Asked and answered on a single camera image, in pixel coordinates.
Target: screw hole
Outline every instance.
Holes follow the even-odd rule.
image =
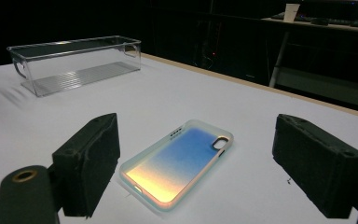
[[[26,170],[26,171],[19,172],[18,174],[13,176],[13,182],[21,183],[21,182],[28,181],[34,178],[36,174],[37,174],[36,170]]]

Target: white table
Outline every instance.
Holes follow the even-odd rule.
[[[234,144],[166,216],[158,216],[118,184],[114,174],[92,218],[61,223],[355,223],[327,219],[272,159],[280,113],[318,125],[358,149],[358,112],[143,57],[139,72],[36,98],[12,64],[0,66],[0,181],[28,165],[52,164],[51,154],[89,120],[116,112],[118,166],[189,119],[234,134]]]

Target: container handle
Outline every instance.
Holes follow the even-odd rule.
[[[27,76],[24,75],[24,74],[20,71],[19,67],[17,66],[17,63],[21,64],[22,68],[24,68],[24,65],[22,65],[22,63],[20,63],[20,62],[17,61],[16,59],[13,59],[13,63],[14,63],[14,67],[16,68],[17,73],[18,73],[20,76],[22,76],[23,78],[27,78]]]
[[[135,45],[127,45],[127,46],[133,47],[133,48],[135,49],[135,52],[138,52],[138,48],[136,48]],[[127,46],[124,46],[124,54],[127,55],[127,56],[130,56],[130,57],[132,57],[132,58],[136,58],[136,54],[128,53],[128,52],[126,51],[126,47],[127,47]]]

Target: transparent plastic container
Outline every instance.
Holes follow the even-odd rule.
[[[119,35],[7,50],[21,85],[38,97],[141,69],[141,41]]]

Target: clear phone case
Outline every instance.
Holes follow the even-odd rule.
[[[124,187],[158,211],[170,211],[233,142],[233,135],[192,119],[119,169]]]

